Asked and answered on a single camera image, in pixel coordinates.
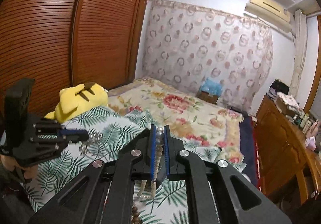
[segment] white tablecloth with green leaves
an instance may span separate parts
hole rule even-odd
[[[101,132],[98,145],[89,147],[86,156],[79,153],[80,144],[70,144],[59,158],[41,163],[38,176],[25,189],[35,211],[57,194],[69,181],[95,159],[105,162],[117,159],[118,151],[156,120],[148,110],[133,110],[124,117],[108,107],[95,107],[64,123],[67,129],[86,129],[89,134]],[[202,159],[214,162],[220,150],[216,146],[203,147],[197,141],[183,140],[185,149],[198,154]],[[242,172],[246,164],[233,165]],[[154,199],[138,200],[140,182],[136,181],[134,202],[143,224],[188,222],[187,198],[184,181],[165,180],[157,189]],[[150,194],[148,187],[144,191]]]

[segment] louvered door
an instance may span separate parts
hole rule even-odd
[[[129,80],[139,0],[80,0],[73,31],[73,83],[113,88]]]
[[[35,78],[29,111],[44,115],[71,85],[70,26],[75,0],[4,0],[0,5],[1,108],[8,87]]]

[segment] dark blue mattress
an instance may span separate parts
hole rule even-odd
[[[240,123],[240,137],[241,137],[241,153],[244,155],[243,162],[246,163],[246,167],[243,170],[251,180],[254,186],[257,186],[256,177],[256,149],[253,140],[253,127],[251,117],[245,117],[244,121]]]

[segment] curtain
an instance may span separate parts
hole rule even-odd
[[[270,28],[253,18],[167,0],[152,0],[143,71],[196,93],[206,77],[226,103],[245,111],[266,80],[273,57]]]
[[[297,96],[301,75],[303,71],[305,55],[307,51],[307,18],[301,10],[295,12],[295,58],[294,70],[288,94],[294,98]]]

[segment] air conditioner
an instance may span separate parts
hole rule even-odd
[[[249,0],[245,11],[264,19],[286,33],[291,31],[290,12],[273,0]]]

